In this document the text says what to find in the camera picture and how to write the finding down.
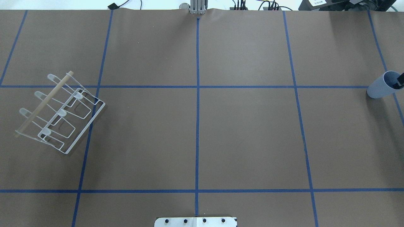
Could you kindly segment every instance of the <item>white background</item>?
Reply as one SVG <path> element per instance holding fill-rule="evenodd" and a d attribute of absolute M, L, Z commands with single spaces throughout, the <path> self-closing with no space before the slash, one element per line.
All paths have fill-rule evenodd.
<path fill-rule="evenodd" d="M 126 0 L 3 0 L 0 1 L 0 9 L 107 9 L 107 6 L 115 2 L 121 5 Z M 178 9 L 183 2 L 189 4 L 189 0 L 142 0 L 142 9 Z M 280 6 L 287 6 L 293 10 L 298 10 L 301 0 L 276 0 Z M 256 0 L 246 0 L 246 6 L 249 10 L 257 10 L 261 2 Z M 228 10 L 233 7 L 232 0 L 209 0 L 209 8 L 219 8 Z M 394 7 L 398 11 L 404 11 L 404 0 L 397 0 Z M 139 9 L 140 0 L 129 0 L 123 8 Z"/>

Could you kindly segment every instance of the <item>white label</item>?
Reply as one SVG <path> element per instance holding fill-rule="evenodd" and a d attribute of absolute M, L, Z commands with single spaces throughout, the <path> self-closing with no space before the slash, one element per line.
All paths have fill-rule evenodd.
<path fill-rule="evenodd" d="M 309 0 L 309 2 L 312 6 L 319 6 L 327 3 L 326 0 Z"/>

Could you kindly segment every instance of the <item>wooden handle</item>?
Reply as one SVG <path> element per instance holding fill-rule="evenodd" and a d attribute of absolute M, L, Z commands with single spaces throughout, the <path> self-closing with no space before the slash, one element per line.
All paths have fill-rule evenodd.
<path fill-rule="evenodd" d="M 42 102 L 39 104 L 39 106 L 32 112 L 32 114 L 24 121 L 24 123 L 16 130 L 19 133 L 23 133 L 25 129 L 28 127 L 28 125 L 34 120 L 36 116 L 38 116 L 39 112 L 48 104 L 48 102 L 53 98 L 53 96 L 65 85 L 65 83 L 70 79 L 71 76 L 73 76 L 74 72 L 70 71 L 63 77 L 63 79 L 54 87 L 48 96 L 42 100 Z M 20 134 L 16 133 L 14 135 L 15 137 L 20 136 Z"/>

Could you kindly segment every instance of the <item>white mounting plate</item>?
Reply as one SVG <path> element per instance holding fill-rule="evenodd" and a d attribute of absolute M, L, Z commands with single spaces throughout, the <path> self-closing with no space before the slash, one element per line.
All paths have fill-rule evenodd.
<path fill-rule="evenodd" d="M 236 217 L 158 218 L 154 227 L 237 227 Z"/>

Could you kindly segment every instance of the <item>sticker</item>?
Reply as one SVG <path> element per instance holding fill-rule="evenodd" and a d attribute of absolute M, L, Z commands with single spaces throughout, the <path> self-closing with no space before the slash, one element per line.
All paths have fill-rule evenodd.
<path fill-rule="evenodd" d="M 319 5 L 327 4 L 326 0 L 309 0 L 309 2 L 312 6 L 319 6 Z"/>

